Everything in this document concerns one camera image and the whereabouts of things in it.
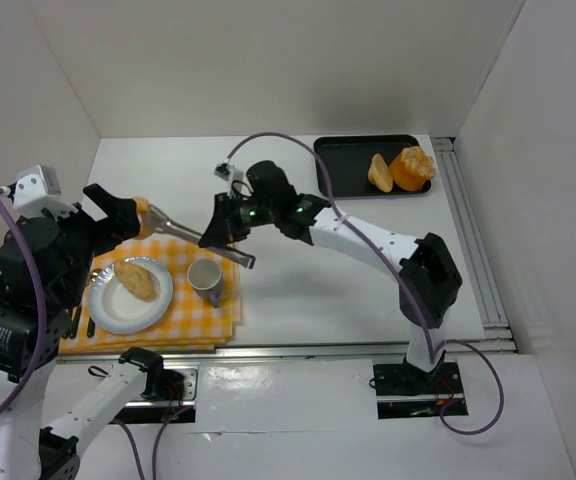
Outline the ring donut bread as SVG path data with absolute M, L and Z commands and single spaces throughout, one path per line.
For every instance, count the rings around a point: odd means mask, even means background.
M 136 214 L 139 220 L 139 233 L 137 239 L 143 240 L 152 235 L 152 229 L 149 226 L 148 218 L 150 212 L 149 201 L 143 197 L 134 197 L 136 203 Z

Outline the stainless steel serving tongs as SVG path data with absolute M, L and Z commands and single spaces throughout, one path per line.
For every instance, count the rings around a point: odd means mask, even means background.
M 192 245 L 199 246 L 199 240 L 201 239 L 199 232 L 172 220 L 155 205 L 148 205 L 145 209 L 139 208 L 138 216 L 140 218 L 140 236 L 142 238 L 147 238 L 152 234 L 170 235 Z M 231 260 L 245 269 L 253 269 L 256 263 L 255 256 L 244 253 L 235 247 L 204 247 L 204 250 Z

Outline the oval bread roll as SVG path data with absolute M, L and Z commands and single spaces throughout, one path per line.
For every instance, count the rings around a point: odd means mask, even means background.
M 113 270 L 117 280 L 137 299 L 157 298 L 156 277 L 148 269 L 129 260 L 119 260 L 113 263 Z

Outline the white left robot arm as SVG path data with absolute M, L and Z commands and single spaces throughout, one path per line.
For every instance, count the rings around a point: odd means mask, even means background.
M 72 312 L 81 305 L 93 259 L 137 237 L 137 203 L 92 184 L 85 195 L 102 211 L 96 220 L 79 204 L 36 216 L 0 215 L 8 230 L 0 246 L 0 479 L 72 479 L 83 454 L 135 398 L 179 404 L 184 378 L 152 351 L 130 348 L 107 376 L 61 418 L 42 422 L 48 380 Z

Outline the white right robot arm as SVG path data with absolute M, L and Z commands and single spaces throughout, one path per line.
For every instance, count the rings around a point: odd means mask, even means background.
M 410 383 L 427 384 L 445 358 L 444 319 L 463 284 L 444 240 L 402 235 L 356 219 L 331 201 L 300 194 L 270 160 L 241 171 L 215 167 L 228 190 L 214 197 L 212 218 L 199 245 L 230 250 L 256 227 L 272 225 L 285 237 L 334 250 L 392 277 L 399 309 L 410 323 L 403 368 Z

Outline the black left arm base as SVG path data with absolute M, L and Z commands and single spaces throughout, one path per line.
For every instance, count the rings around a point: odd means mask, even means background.
M 156 425 L 171 419 L 173 424 L 190 424 L 196 419 L 198 369 L 177 368 L 152 397 L 140 396 L 115 416 L 128 425 Z

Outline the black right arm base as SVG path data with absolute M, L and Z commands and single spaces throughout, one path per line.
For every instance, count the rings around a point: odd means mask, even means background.
M 375 391 L 379 420 L 467 416 L 468 407 L 456 362 L 444 363 L 428 382 L 413 380 L 402 363 L 374 364 L 368 381 Z

